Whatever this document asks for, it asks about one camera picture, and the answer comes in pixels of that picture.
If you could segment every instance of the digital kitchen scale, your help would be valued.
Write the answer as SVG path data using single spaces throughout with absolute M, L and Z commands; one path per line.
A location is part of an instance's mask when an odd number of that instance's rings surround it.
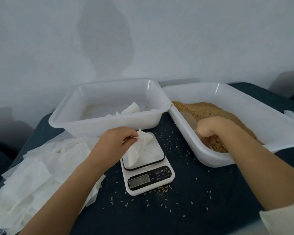
M 172 166 L 166 156 L 164 156 L 155 136 L 146 145 L 144 152 L 140 155 L 140 162 L 136 164 L 135 168 L 128 169 L 124 166 L 126 158 L 121 158 L 120 161 L 125 188 L 131 196 L 136 196 L 159 186 L 166 185 L 172 182 L 175 177 Z

